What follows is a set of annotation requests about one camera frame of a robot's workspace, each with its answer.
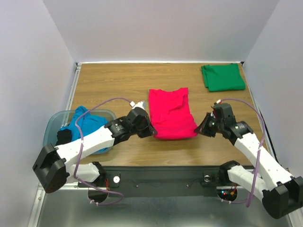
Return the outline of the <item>black garment in bin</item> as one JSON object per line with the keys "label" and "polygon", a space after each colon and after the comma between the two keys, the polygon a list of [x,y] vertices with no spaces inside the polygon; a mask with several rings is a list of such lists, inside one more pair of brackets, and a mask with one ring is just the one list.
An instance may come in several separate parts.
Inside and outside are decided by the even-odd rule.
{"label": "black garment in bin", "polygon": [[69,130],[69,129],[59,130],[57,132],[56,145],[59,146],[59,145],[70,143],[71,139],[72,139],[71,130]]}

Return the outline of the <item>teal plastic bin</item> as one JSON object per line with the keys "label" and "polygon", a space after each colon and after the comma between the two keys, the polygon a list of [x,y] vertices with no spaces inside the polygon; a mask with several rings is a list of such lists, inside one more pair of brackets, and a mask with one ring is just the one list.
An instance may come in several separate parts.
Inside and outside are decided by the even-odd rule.
{"label": "teal plastic bin", "polygon": [[[71,122],[74,113],[75,110],[61,111],[51,117],[45,130],[43,140],[44,146],[48,144],[56,146],[57,132],[60,130],[61,127],[67,126]],[[98,116],[103,116],[108,121],[116,119],[116,115],[112,111],[106,109],[95,109],[92,110],[90,113]]]}

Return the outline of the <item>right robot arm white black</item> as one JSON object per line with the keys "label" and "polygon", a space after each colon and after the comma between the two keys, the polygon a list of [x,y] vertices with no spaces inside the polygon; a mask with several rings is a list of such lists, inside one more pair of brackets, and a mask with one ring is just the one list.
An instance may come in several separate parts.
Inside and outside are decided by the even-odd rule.
{"label": "right robot arm white black", "polygon": [[246,170],[240,163],[229,161],[219,167],[218,180],[222,184],[235,183],[249,192],[245,203],[249,206],[258,198],[266,212],[279,219],[303,206],[303,178],[294,177],[264,148],[253,129],[244,121],[238,122],[226,99],[217,100],[195,133],[215,137],[221,134],[254,166]]}

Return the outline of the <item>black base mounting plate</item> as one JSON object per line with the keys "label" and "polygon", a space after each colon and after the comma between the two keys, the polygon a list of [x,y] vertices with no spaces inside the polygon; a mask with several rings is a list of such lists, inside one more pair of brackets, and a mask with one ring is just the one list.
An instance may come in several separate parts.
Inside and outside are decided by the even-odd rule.
{"label": "black base mounting plate", "polygon": [[232,186],[221,181],[219,166],[104,166],[93,186],[109,188],[125,197],[217,196]]}

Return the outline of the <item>aluminium frame rail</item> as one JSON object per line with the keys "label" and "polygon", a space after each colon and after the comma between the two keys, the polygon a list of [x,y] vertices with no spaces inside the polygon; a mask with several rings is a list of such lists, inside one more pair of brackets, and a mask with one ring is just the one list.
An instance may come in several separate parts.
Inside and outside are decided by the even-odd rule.
{"label": "aluminium frame rail", "polygon": [[101,185],[106,179],[106,173],[100,171],[80,171],[78,178],[74,178],[72,174],[65,170],[51,173],[36,174],[40,184],[46,193],[53,193],[69,183],[88,183],[93,186]]}

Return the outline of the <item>red t shirt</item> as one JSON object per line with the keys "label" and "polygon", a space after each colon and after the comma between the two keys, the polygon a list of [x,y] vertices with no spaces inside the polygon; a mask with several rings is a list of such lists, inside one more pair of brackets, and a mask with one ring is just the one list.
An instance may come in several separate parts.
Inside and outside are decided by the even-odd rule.
{"label": "red t shirt", "polygon": [[149,90],[151,124],[157,131],[154,136],[160,140],[181,140],[195,137],[197,128],[190,112],[188,88],[174,91]]}

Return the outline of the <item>folded green t shirt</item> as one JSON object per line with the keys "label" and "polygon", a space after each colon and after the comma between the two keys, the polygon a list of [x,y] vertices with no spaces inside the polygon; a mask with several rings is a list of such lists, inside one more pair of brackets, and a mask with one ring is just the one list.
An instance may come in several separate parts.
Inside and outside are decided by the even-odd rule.
{"label": "folded green t shirt", "polygon": [[209,92],[245,90],[246,84],[236,63],[201,67],[205,87]]}

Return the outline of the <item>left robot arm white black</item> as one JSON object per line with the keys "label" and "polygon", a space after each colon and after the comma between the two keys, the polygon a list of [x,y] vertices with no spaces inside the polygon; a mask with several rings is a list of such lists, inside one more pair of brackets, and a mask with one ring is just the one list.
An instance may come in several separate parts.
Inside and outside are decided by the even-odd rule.
{"label": "left robot arm white black", "polygon": [[33,165],[33,171],[45,192],[53,193],[62,188],[68,178],[81,180],[77,171],[82,158],[127,141],[132,135],[145,138],[156,133],[147,112],[134,107],[127,116],[112,120],[78,140],[56,147],[51,144],[44,146]]}

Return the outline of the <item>blue t shirt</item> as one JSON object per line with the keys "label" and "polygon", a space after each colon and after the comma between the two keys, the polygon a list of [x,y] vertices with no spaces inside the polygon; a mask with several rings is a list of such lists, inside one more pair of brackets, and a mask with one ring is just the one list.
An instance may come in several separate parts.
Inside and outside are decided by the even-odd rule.
{"label": "blue t shirt", "polygon": [[[80,132],[75,125],[76,120],[87,111],[87,108],[84,106],[79,106],[74,115],[72,116],[71,122],[64,127],[61,127],[60,130],[69,129],[72,133],[72,141],[80,139]],[[93,132],[95,132],[100,127],[104,126],[108,123],[108,120],[103,116],[98,116],[95,114],[88,113],[78,120],[78,125],[82,130],[83,136],[87,136]]]}

